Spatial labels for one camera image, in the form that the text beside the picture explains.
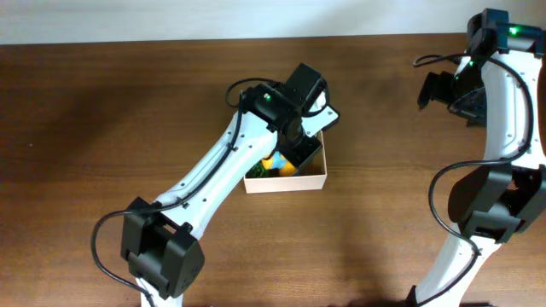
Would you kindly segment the orange and blue duck toy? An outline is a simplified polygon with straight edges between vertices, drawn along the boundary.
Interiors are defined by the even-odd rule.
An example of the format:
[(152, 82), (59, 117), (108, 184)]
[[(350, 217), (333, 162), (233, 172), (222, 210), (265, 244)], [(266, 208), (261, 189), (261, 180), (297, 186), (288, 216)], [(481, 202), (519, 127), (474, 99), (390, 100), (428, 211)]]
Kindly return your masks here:
[(291, 177), (298, 172), (298, 168), (278, 151), (262, 159), (261, 165), (268, 171), (278, 171), (280, 177)]

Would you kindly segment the green round disc toy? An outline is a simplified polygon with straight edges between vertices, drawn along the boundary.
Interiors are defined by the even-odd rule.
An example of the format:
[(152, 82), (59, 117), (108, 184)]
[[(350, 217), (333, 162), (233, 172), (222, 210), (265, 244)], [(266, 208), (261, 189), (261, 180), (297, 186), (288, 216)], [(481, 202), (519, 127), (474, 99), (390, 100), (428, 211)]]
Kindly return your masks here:
[(255, 164), (246, 174), (247, 178), (266, 178), (270, 176), (270, 171), (267, 170), (261, 162)]

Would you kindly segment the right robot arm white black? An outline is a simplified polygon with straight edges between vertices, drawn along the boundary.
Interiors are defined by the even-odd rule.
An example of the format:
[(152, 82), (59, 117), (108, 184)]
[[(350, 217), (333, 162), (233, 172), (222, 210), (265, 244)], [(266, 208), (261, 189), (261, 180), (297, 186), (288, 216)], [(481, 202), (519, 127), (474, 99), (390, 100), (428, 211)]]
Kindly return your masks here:
[(455, 72), (427, 75), (417, 103), (438, 101), (486, 129), (485, 153), (448, 199), (447, 239), (408, 306), (460, 306), (487, 258), (526, 231), (545, 208), (545, 155), (538, 124), (537, 83), (543, 30), (515, 24), (508, 12), (485, 9), (468, 21), (467, 46), (450, 56)]

